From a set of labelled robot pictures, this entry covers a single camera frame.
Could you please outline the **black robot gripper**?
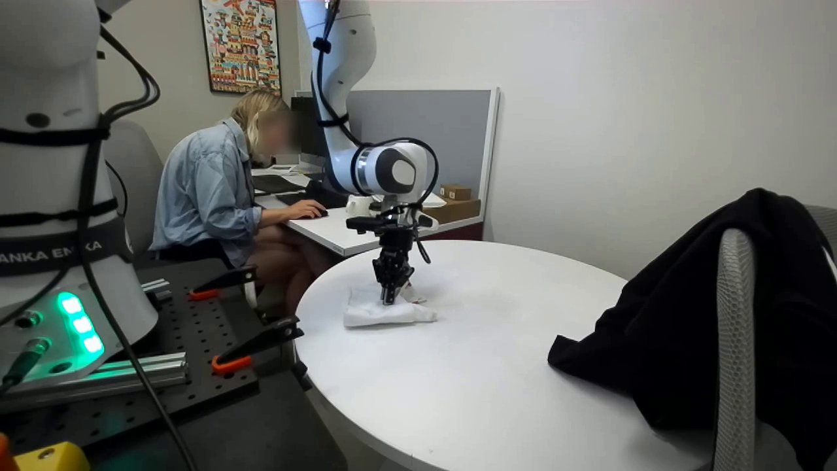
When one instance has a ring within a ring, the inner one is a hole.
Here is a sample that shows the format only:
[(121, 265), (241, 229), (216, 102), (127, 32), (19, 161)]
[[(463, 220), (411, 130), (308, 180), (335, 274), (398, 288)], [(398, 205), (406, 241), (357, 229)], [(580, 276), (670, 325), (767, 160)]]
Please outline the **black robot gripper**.
[(378, 282), (378, 300), (393, 304), (390, 271), (398, 271), (394, 295), (415, 299), (411, 276), (415, 271), (408, 265), (408, 252), (417, 237), (420, 227), (432, 227), (434, 220), (415, 210), (386, 210), (370, 216), (347, 216), (345, 227), (356, 233), (374, 233), (378, 241), (378, 257), (370, 261), (374, 276)]

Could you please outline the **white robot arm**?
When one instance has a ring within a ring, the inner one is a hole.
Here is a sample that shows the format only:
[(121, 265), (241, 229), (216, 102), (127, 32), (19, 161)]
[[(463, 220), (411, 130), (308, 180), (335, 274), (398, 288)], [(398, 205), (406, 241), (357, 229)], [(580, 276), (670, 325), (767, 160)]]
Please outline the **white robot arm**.
[(437, 152), (415, 135), (370, 130), (370, 104), (356, 83), (376, 57), (376, 25), (369, 0), (294, 0), (308, 42), (311, 95), (335, 185), (349, 195), (370, 195), (382, 210), (349, 216), (356, 233), (374, 233), (370, 261), (378, 300), (394, 304), (412, 276), (408, 253), (423, 220), (417, 210), (440, 180)]

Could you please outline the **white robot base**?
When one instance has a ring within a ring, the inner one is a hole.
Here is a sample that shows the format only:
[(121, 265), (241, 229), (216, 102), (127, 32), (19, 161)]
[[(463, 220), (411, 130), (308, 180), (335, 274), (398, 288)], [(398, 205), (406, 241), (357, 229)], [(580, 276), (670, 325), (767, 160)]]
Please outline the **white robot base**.
[[(96, 48), (96, 0), (0, 0), (0, 307), (4, 329), (46, 295), (87, 288), (123, 351), (157, 309), (105, 168)], [(19, 354), (3, 381), (19, 384), (39, 355)]]

